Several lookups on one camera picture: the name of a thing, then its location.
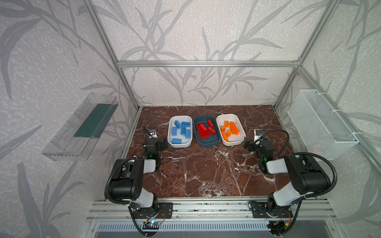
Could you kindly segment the orange lego chassis plate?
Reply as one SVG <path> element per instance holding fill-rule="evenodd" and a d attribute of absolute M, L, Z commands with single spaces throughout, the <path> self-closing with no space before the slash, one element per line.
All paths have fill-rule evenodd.
<path fill-rule="evenodd" d="M 229 123 L 229 129 L 230 129 L 230 132 L 234 135 L 239 135 L 240 133 L 240 130 L 237 128 L 236 123 L 234 122 Z"/>

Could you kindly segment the red brick sloped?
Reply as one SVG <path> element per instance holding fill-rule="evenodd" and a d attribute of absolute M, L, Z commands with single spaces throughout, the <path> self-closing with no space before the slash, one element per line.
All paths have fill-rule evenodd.
<path fill-rule="evenodd" d="M 199 134 L 204 133 L 204 128 L 203 128 L 202 124 L 197 124 L 196 128 L 197 128 Z"/>

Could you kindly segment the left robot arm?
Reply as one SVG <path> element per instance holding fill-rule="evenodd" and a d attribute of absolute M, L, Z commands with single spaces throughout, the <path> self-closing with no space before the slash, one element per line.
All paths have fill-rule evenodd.
<path fill-rule="evenodd" d="M 142 157 L 118 159 L 104 189 L 105 198 L 116 204 L 128 204 L 133 209 L 158 212 L 157 196 L 143 188 L 145 174 L 159 170 L 161 152 L 168 148 L 167 141 L 150 138 L 143 144 Z"/>

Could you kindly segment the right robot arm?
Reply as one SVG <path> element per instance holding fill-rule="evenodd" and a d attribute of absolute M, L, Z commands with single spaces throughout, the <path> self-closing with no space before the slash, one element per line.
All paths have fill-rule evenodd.
<path fill-rule="evenodd" d="M 288 174 L 290 182 L 270 194 L 267 202 L 261 203 L 268 213 L 285 209 L 302 200 L 324 195 L 336 186 L 338 175 L 333 164 L 326 158 L 310 153 L 298 152 L 273 159 L 273 146 L 268 140 L 246 141 L 244 148 L 255 152 L 258 166 L 264 174 Z"/>

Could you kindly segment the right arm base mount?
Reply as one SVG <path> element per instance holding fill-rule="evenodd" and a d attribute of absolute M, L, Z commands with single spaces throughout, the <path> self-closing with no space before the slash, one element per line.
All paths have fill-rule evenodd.
<path fill-rule="evenodd" d="M 278 206 L 271 201 L 249 201 L 248 208 L 254 218 L 293 218 L 290 206 Z"/>

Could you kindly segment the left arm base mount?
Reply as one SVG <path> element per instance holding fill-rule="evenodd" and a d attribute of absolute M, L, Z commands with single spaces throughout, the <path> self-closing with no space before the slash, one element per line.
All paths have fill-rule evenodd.
<path fill-rule="evenodd" d="M 149 217 L 171 219 L 173 205 L 174 203 L 171 202 L 159 202 L 149 208 L 133 209 L 133 216 L 135 219 L 147 219 Z"/>

